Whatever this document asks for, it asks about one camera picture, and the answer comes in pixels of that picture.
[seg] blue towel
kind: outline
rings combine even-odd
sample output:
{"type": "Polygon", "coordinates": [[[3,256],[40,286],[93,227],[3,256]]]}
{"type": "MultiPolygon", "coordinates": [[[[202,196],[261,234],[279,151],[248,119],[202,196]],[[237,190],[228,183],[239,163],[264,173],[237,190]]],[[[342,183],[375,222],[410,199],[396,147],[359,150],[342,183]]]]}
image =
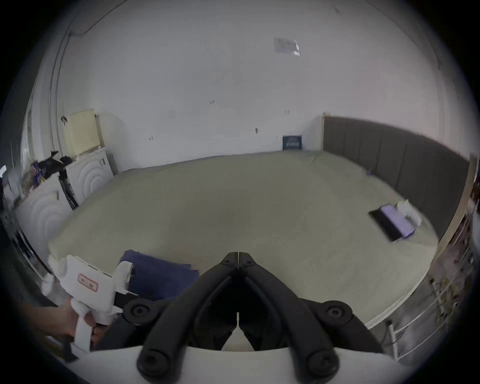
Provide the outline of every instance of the blue towel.
{"type": "Polygon", "coordinates": [[[170,263],[132,250],[125,251],[122,261],[134,267],[128,290],[153,301],[178,296],[199,277],[198,271],[190,269],[190,264],[170,263]]]}

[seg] beige mattress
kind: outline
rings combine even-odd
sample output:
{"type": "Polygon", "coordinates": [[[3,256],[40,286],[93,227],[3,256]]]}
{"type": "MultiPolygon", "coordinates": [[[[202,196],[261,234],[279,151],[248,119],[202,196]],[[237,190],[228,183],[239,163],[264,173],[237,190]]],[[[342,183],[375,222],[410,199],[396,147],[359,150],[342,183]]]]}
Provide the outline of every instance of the beige mattress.
{"type": "Polygon", "coordinates": [[[105,272],[128,249],[201,273],[228,252],[248,252],[299,297],[344,301],[373,326],[423,279],[437,247],[425,217],[391,243],[368,215],[401,199],[327,152],[211,157],[119,174],[49,247],[105,272]]]}

